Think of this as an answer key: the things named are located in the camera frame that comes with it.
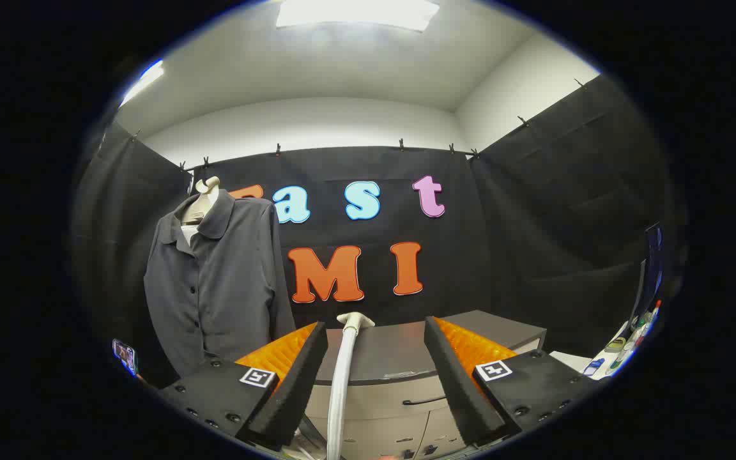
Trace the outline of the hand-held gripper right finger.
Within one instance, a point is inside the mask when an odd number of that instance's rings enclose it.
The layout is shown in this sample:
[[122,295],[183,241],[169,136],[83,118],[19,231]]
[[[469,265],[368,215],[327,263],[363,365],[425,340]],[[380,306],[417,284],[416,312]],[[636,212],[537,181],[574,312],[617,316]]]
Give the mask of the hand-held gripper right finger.
[[424,344],[459,434],[483,446],[537,430],[599,388],[540,350],[515,353],[469,329],[426,317]]

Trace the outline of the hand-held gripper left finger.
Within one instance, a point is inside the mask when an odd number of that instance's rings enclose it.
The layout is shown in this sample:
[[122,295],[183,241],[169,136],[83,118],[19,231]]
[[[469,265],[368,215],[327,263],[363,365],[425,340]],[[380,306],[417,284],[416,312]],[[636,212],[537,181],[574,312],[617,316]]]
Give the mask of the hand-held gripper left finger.
[[328,344],[315,321],[236,361],[208,359],[158,395],[227,440],[279,451],[294,439]]

